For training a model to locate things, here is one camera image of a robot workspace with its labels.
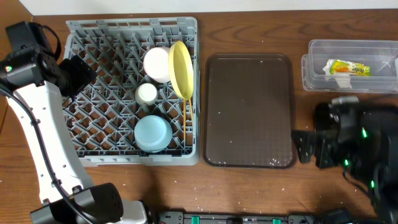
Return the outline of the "foil snack wrapper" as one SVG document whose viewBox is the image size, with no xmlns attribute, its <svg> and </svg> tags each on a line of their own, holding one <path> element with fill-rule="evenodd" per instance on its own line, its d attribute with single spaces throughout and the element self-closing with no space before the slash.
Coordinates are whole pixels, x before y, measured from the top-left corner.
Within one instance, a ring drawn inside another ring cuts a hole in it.
<svg viewBox="0 0 398 224">
<path fill-rule="evenodd" d="M 370 66 L 338 59 L 329 59 L 323 71 L 325 79 L 334 78 L 340 88 L 352 88 L 350 76 L 371 76 Z"/>
</svg>

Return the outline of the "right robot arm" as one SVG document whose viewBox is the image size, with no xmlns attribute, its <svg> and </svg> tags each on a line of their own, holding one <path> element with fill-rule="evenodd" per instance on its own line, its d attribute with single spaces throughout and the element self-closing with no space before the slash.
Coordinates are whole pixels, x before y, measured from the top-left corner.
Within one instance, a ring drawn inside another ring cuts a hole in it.
<svg viewBox="0 0 398 224">
<path fill-rule="evenodd" d="M 397 223 L 397 106 L 344 96 L 318 104 L 313 121 L 313 131 L 291 132 L 299 161 L 341 166 L 370 199 L 377 223 Z"/>
</svg>

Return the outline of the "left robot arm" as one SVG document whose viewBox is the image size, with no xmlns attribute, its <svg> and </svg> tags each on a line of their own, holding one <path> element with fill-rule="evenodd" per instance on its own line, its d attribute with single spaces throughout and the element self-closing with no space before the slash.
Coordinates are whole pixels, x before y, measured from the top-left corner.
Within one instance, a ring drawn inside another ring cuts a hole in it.
<svg viewBox="0 0 398 224">
<path fill-rule="evenodd" d="M 96 73 L 80 57 L 61 59 L 47 26 L 22 21 L 6 28 L 12 52 L 1 62 L 1 94 L 27 139 L 39 180 L 42 206 L 33 223 L 149 223 L 140 201 L 121 198 L 112 183 L 95 185 L 81 163 L 67 128 L 63 103 Z"/>
</svg>

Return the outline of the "yellow plate with crumbs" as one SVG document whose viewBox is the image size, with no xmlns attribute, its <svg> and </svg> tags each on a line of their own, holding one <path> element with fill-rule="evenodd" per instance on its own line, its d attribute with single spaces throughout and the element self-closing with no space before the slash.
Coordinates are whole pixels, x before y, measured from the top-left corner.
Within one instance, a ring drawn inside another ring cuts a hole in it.
<svg viewBox="0 0 398 224">
<path fill-rule="evenodd" d="M 174 43 L 169 51 L 169 76 L 178 97 L 189 100 L 193 96 L 193 64 L 186 45 L 181 41 Z"/>
</svg>

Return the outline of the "pink plate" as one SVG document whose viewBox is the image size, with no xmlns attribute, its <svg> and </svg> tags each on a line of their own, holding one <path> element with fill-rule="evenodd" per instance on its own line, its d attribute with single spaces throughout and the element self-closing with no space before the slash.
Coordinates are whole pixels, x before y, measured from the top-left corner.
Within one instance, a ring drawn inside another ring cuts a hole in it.
<svg viewBox="0 0 398 224">
<path fill-rule="evenodd" d="M 144 71 L 156 82 L 167 83 L 170 81 L 169 52 L 170 48 L 168 47 L 154 47 L 144 56 Z"/>
</svg>

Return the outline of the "light blue bowl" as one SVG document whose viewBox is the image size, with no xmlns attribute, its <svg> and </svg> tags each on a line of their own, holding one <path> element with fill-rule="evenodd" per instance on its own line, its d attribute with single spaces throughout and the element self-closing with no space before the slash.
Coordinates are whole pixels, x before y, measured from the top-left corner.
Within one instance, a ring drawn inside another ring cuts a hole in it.
<svg viewBox="0 0 398 224">
<path fill-rule="evenodd" d="M 140 119 L 134 128 L 138 147 L 149 153 L 164 150 L 172 140 L 171 125 L 160 116 L 149 115 Z"/>
</svg>

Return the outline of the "wooden chopstick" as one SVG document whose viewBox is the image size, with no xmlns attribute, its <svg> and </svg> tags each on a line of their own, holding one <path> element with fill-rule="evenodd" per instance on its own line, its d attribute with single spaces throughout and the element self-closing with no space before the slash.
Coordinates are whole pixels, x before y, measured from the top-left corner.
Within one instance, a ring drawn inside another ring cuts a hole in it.
<svg viewBox="0 0 398 224">
<path fill-rule="evenodd" d="M 187 102 L 183 100 L 183 138 L 186 140 Z"/>
<path fill-rule="evenodd" d="M 192 99 L 191 98 L 188 100 L 188 104 L 189 104 L 189 108 L 190 108 L 191 123 L 193 125 L 194 112 L 193 112 L 193 104 L 192 104 Z"/>
</svg>

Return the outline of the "cream white cup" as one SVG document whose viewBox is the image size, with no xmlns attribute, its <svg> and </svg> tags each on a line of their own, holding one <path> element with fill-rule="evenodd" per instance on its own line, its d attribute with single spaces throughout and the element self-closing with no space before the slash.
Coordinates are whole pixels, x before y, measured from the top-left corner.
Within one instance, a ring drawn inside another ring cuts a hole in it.
<svg viewBox="0 0 398 224">
<path fill-rule="evenodd" d="M 138 86 L 135 91 L 136 101 L 140 105 L 153 105 L 158 97 L 156 87 L 151 83 L 144 83 Z"/>
</svg>

